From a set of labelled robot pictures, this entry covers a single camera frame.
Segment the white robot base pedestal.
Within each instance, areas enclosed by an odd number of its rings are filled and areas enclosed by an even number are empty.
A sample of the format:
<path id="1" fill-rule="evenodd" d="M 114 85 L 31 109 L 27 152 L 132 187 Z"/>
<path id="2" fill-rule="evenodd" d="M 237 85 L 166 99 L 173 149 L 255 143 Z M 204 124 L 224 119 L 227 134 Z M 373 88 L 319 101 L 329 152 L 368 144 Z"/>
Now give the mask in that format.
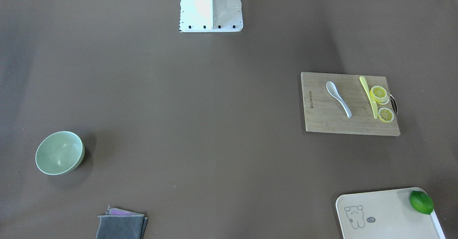
<path id="1" fill-rule="evenodd" d="M 243 27 L 242 0 L 180 0 L 179 32 L 240 32 Z"/>

